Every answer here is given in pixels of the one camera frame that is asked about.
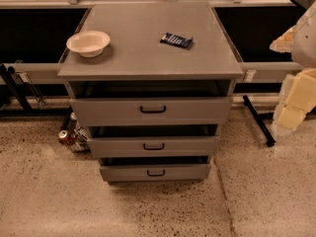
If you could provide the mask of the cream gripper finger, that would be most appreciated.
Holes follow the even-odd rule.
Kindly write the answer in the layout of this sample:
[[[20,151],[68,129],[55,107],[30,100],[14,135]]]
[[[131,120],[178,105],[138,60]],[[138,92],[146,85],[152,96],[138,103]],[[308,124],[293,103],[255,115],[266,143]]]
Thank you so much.
[[[315,107],[316,69],[304,69],[296,76],[287,75],[282,82],[279,102],[273,115],[273,135],[293,133]]]
[[[293,32],[294,27],[289,28],[285,33],[270,44],[270,50],[279,53],[291,52]]]

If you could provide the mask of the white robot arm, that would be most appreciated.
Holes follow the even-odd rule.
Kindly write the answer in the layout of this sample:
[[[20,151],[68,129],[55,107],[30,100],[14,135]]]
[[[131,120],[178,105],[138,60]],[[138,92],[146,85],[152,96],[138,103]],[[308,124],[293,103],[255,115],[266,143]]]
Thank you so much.
[[[285,136],[296,131],[316,107],[316,2],[295,26],[273,41],[270,50],[289,52],[292,61],[302,66],[296,76],[285,76],[273,116],[274,135]]]

